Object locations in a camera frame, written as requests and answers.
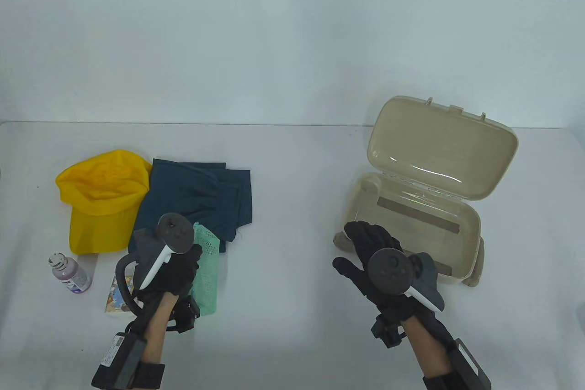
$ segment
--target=dark teal cloth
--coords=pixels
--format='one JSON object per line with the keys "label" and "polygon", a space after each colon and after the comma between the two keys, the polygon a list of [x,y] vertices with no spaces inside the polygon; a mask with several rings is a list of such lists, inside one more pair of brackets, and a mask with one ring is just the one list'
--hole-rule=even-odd
{"label": "dark teal cloth", "polygon": [[[250,171],[225,167],[153,160],[150,191],[140,204],[134,230],[154,231],[162,215],[179,213],[209,229],[225,252],[225,242],[234,240],[236,229],[252,221]],[[128,250],[135,248],[131,239]]]}

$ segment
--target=wrist-mounted device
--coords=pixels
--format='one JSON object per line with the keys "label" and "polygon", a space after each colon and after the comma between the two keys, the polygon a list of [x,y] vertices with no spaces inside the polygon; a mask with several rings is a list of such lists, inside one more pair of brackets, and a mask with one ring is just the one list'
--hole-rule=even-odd
{"label": "wrist-mounted device", "polygon": [[[139,230],[134,232],[134,238],[137,250],[118,261],[116,281],[125,304],[136,315],[136,319],[124,332],[115,335],[91,381],[92,386],[104,390],[160,388],[165,365],[142,363],[140,358],[147,344],[144,334],[159,308],[165,291],[149,291],[148,300],[144,302],[142,308],[134,297],[138,295],[139,290],[148,286],[160,267],[169,262],[173,253],[184,254],[191,249],[194,231],[186,218],[175,213],[167,213],[159,220],[154,235]],[[135,290],[130,293],[126,285],[125,270],[133,262],[137,264],[134,271]],[[182,333],[192,329],[199,315],[199,307],[190,294],[180,297],[169,318],[175,325],[167,327],[167,331]]]}
{"label": "wrist-mounted device", "polygon": [[447,350],[453,373],[443,377],[424,379],[428,390],[491,390],[491,382],[472,354],[458,338],[454,340],[445,326],[435,318],[435,312],[445,309],[445,302],[437,292],[438,271],[427,253],[405,256],[400,250],[383,248],[374,253],[367,265],[368,277],[385,294],[411,299],[393,309],[380,309],[372,326],[372,334],[387,348],[402,342],[406,334],[399,332],[401,321],[415,315],[426,330]]}

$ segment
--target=black glove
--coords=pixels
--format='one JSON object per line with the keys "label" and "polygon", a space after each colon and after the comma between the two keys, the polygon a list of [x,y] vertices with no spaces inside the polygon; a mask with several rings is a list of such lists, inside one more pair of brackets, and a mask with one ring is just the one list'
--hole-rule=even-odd
{"label": "black glove", "polygon": [[338,257],[333,261],[333,266],[338,273],[350,279],[357,289],[376,305],[388,323],[399,323],[415,315],[423,307],[418,300],[404,294],[391,296],[382,293],[374,286],[367,274],[368,261],[375,252],[382,248],[403,250],[399,240],[393,238],[383,227],[370,225],[364,221],[347,223],[343,229],[353,242],[364,269],[362,271],[344,257]]}
{"label": "black glove", "polygon": [[152,282],[141,290],[134,290],[138,300],[146,304],[150,297],[160,292],[169,292],[179,296],[179,300],[188,296],[199,265],[202,248],[194,244],[185,254],[171,255],[169,262],[161,265]]}
{"label": "black glove", "polygon": [[[353,265],[349,260],[338,257],[333,261],[334,268],[341,275],[350,279],[370,302],[382,313],[377,319],[383,319],[387,325],[399,325],[413,315],[422,323],[428,332],[449,351],[455,341],[445,326],[436,319],[435,313],[418,302],[414,297],[404,294],[391,296],[380,291],[367,273],[367,264],[375,252],[382,248],[395,248],[403,251],[399,240],[393,238],[383,227],[370,225],[364,221],[350,222],[343,227],[347,237],[353,242],[357,256],[363,264],[364,271]],[[416,264],[416,255],[409,256]]]}

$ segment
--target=sticker label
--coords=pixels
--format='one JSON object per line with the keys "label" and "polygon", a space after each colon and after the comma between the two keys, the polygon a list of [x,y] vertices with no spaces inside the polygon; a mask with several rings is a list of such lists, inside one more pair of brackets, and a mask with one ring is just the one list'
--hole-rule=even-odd
{"label": "sticker label", "polygon": [[108,352],[106,352],[106,354],[104,355],[104,359],[102,359],[102,362],[100,363],[101,365],[104,365],[105,367],[110,367],[112,365],[112,361],[115,358],[117,351],[119,350],[123,341],[124,337],[122,337],[121,335],[116,335],[113,338],[112,344],[110,345]]}
{"label": "sticker label", "polygon": [[61,281],[75,294],[80,294],[90,287],[90,278],[81,269],[69,280]]}

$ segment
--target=beige plastic box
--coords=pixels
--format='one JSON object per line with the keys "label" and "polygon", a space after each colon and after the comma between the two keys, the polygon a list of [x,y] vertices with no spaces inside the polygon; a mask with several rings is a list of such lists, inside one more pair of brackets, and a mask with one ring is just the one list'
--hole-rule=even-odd
{"label": "beige plastic box", "polygon": [[[381,225],[406,252],[430,254],[443,283],[475,286],[483,269],[481,222],[464,200],[491,194],[517,148],[514,131],[485,114],[393,97],[367,151],[382,173],[360,177],[343,223]],[[348,242],[336,238],[353,250]]]}

